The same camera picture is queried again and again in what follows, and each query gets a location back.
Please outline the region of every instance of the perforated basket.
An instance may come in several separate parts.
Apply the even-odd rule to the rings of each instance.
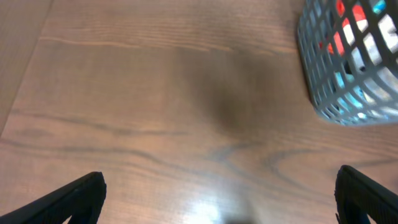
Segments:
[[[398,121],[397,25],[397,0],[306,0],[297,42],[322,118],[348,126]]]

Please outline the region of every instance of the gray plastic basket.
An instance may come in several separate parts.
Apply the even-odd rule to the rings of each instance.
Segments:
[[[322,118],[348,126],[398,121],[397,25],[397,0],[306,0],[297,41]]]

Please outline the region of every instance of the red object in basket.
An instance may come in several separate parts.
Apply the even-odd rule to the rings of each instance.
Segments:
[[[341,0],[337,0],[337,3],[336,3],[336,10],[337,10],[337,13],[339,14],[340,17],[344,14],[344,12],[345,12],[345,7],[344,7],[344,4],[343,4],[343,2],[342,2]],[[363,9],[362,9],[361,6],[355,5],[355,6],[353,7],[353,13],[354,13],[354,17],[355,17],[355,21],[356,21],[356,22],[361,21],[361,20],[366,20],[365,13],[364,13],[364,11],[363,11]],[[345,19],[345,20],[343,21],[343,28],[344,28],[345,26],[347,26],[347,25],[350,25],[350,24],[349,24],[348,19]],[[340,38],[339,33],[336,32],[333,38],[334,38],[334,40],[335,40],[338,53],[339,53],[340,55],[343,55],[343,54],[344,54],[344,47],[343,47],[343,43],[341,42],[341,38]],[[331,54],[334,53],[334,52],[333,52],[333,47],[331,47],[331,44],[328,45],[328,51],[329,51],[329,53],[331,53]]]

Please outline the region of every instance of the brown wooden tabletop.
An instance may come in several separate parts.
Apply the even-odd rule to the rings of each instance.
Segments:
[[[99,223],[337,223],[343,164],[398,192],[398,125],[313,110],[303,0],[34,2],[0,2],[0,214],[94,170]]]

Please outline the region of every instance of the wooden table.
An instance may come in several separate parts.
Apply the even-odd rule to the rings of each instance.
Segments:
[[[34,2],[0,2],[0,214],[93,170],[100,223],[336,223],[342,164],[398,192],[398,126],[308,100],[303,0]]]

